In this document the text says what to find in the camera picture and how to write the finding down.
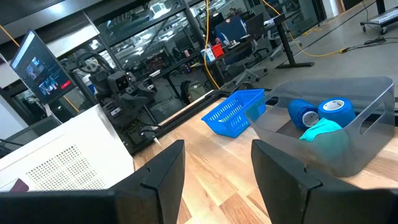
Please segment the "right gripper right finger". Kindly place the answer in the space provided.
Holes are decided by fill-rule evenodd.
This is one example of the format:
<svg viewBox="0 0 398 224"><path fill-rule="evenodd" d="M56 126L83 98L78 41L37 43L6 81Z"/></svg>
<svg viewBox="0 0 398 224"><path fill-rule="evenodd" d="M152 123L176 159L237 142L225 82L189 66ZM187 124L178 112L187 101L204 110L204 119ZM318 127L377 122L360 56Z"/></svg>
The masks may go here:
<svg viewBox="0 0 398 224"><path fill-rule="evenodd" d="M251 160L272 224L339 223L337 200L359 190L260 139L252 141Z"/></svg>

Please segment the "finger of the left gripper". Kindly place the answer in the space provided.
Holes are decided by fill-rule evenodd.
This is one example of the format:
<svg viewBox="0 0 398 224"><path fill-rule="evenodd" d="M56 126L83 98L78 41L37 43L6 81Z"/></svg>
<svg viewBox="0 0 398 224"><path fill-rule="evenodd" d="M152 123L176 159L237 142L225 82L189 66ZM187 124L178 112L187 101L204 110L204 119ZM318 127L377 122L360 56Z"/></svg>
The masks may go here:
<svg viewBox="0 0 398 224"><path fill-rule="evenodd" d="M121 104L124 106L142 106L146 104L147 97L145 96L132 96L128 93L124 93L120 96Z"/></svg>
<svg viewBox="0 0 398 224"><path fill-rule="evenodd" d="M148 93L156 93L157 92L156 87L152 83L137 82L137 88L143 92L148 92Z"/></svg>

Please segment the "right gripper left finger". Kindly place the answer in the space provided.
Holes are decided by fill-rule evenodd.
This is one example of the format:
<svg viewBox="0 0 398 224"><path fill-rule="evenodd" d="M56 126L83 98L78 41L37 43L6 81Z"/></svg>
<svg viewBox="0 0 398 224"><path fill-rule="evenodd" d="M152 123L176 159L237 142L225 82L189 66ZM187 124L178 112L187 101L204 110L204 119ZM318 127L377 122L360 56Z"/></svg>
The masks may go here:
<svg viewBox="0 0 398 224"><path fill-rule="evenodd" d="M111 187L108 224L176 224L185 180L185 142L176 140Z"/></svg>

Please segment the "dark blue bandage roll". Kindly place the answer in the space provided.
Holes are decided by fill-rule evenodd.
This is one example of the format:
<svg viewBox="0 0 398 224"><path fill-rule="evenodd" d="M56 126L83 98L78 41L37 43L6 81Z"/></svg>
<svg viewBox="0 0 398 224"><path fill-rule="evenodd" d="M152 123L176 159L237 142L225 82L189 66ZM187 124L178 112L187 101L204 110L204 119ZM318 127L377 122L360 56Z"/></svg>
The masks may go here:
<svg viewBox="0 0 398 224"><path fill-rule="evenodd" d="M288 105L288 113L294 125L302 130L316 125L320 119L318 108L303 99L292 100Z"/></svg>

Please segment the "purple cloth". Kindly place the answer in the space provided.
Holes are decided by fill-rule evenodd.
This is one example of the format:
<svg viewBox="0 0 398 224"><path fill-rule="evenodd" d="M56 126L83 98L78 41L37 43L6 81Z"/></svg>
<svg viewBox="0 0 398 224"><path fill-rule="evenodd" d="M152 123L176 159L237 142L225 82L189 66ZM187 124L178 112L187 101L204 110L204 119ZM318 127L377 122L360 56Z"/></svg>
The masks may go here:
<svg viewBox="0 0 398 224"><path fill-rule="evenodd" d="M17 179L14 182L14 185L10 189L10 192L28 192L28 191L29 191L29 186L21 179Z"/></svg>

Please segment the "white woven-pattern plastic basket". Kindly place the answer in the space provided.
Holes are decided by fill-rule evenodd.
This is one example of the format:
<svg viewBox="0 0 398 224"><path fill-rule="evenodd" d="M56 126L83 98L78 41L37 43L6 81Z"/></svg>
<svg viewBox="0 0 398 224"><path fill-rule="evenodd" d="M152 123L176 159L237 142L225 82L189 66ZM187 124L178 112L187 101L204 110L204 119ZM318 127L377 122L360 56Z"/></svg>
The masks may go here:
<svg viewBox="0 0 398 224"><path fill-rule="evenodd" d="M29 191L108 189L134 172L134 161L99 106L0 159L0 192L17 179Z"/></svg>

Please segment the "small blue slotted basket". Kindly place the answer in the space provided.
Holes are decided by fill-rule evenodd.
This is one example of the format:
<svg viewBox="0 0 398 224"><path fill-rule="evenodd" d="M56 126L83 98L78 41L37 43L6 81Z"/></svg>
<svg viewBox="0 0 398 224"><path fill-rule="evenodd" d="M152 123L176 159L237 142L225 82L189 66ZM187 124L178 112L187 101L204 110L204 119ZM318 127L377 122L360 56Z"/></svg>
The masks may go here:
<svg viewBox="0 0 398 224"><path fill-rule="evenodd" d="M238 137L249 125L245 112L257 119L266 110L264 89L238 90L202 117L216 134Z"/></svg>

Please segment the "grey translucent plastic bin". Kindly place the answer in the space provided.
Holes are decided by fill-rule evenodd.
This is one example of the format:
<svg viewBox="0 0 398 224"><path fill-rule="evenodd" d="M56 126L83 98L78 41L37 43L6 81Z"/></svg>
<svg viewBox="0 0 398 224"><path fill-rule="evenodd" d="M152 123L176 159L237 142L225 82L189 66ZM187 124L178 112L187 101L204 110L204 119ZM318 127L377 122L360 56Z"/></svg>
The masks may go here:
<svg viewBox="0 0 398 224"><path fill-rule="evenodd" d="M288 105L303 99L318 108L323 101L343 97L353 104L355 119L343 130L349 146L331 161L311 159L309 143L299 138L304 130L292 122ZM395 134L394 82L389 77L310 78L285 82L265 94L265 112L257 119L245 112L261 140L330 175L347 177L357 174L392 139Z"/></svg>

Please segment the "olive backpack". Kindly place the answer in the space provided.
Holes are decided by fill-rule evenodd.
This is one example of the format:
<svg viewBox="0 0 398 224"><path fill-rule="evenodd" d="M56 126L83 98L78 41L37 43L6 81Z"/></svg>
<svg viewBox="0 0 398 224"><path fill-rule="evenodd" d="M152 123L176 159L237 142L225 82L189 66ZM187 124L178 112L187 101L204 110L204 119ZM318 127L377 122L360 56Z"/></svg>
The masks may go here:
<svg viewBox="0 0 398 224"><path fill-rule="evenodd" d="M184 103L190 104L206 94L206 90L198 80L184 80L180 84L181 99Z"/></svg>

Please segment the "teal bandage roll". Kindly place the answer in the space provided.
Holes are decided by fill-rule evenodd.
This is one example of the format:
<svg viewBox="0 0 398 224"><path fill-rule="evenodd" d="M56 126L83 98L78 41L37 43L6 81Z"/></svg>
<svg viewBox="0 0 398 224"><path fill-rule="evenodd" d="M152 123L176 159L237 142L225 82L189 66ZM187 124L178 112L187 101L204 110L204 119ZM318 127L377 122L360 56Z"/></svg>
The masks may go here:
<svg viewBox="0 0 398 224"><path fill-rule="evenodd" d="M322 118L299 138L309 143L307 155L318 162L326 162L342 155L349 146L349 137L336 122Z"/></svg>

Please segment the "white and blue box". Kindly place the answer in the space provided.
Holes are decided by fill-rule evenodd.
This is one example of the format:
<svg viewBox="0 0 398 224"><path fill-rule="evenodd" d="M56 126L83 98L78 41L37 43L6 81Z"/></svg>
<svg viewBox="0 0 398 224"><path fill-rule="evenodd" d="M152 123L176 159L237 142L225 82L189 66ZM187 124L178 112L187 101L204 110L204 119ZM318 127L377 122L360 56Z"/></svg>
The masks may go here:
<svg viewBox="0 0 398 224"><path fill-rule="evenodd" d="M216 60L216 57L213 54L211 47L201 50L201 55L206 62L213 62Z"/></svg>

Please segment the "red box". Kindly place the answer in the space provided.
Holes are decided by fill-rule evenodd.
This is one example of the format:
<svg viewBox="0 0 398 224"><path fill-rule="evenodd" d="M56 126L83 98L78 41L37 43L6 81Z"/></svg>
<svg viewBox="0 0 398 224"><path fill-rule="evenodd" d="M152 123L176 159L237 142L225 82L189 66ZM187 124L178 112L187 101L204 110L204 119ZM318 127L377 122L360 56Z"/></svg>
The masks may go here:
<svg viewBox="0 0 398 224"><path fill-rule="evenodd" d="M224 51L221 44L212 45L211 51L215 58L220 58L222 55L224 55Z"/></svg>

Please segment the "black standing desk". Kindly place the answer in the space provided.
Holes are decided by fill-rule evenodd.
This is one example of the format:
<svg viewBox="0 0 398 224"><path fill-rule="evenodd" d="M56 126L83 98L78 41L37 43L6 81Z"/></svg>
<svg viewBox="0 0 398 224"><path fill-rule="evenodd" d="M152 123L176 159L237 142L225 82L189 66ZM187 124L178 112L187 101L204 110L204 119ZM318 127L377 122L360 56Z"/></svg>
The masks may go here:
<svg viewBox="0 0 398 224"><path fill-rule="evenodd" d="M295 42L289 42L287 39L286 33L289 33L289 30L285 30L283 27L283 23L287 20L285 14L281 14L275 16L268 21L264 22L264 27L267 30L267 38L269 40L280 40L281 44L273 51L270 56L270 60L274 59L274 56L281 51L287 56L288 64L280 64L277 66L278 69L282 68L302 68L302 67L312 67L314 66L314 62L304 62L304 63L297 63L294 59L293 52L290 48L291 45L294 45Z"/></svg>

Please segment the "wheeled equipment cart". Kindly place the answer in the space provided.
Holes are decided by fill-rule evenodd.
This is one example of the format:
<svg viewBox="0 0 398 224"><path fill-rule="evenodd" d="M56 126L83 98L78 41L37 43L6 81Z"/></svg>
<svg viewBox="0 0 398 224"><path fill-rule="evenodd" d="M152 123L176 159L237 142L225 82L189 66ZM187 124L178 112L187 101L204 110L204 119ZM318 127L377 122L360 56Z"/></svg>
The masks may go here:
<svg viewBox="0 0 398 224"><path fill-rule="evenodd" d="M366 32L366 26L376 25L381 28L380 34L387 33L387 26L398 22L398 6L386 9L384 0L375 0L377 15L373 17L366 16L366 19L360 22L363 32Z"/></svg>

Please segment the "black aluminium table frame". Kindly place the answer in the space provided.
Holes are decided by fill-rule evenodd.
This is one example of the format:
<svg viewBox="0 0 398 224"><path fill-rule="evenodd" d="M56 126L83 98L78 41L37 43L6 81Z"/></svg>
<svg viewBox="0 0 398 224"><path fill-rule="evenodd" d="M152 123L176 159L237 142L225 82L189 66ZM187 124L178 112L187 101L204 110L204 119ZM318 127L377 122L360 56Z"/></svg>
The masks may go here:
<svg viewBox="0 0 398 224"><path fill-rule="evenodd" d="M179 127L184 122L188 121L192 117L196 116L199 112L203 111L205 108L218 101L220 98L229 96L230 93L221 90L211 90L205 95L201 96L199 99L190 103L188 106L184 107L177 113L173 114L171 117L167 118L165 121L159 123L160 128L154 130L155 137L149 140L145 140L142 144L137 147L137 150L131 152L131 156L135 156L137 153L145 150L147 147L156 144L161 149L163 146L160 143L160 139L173 131L175 128Z"/></svg>

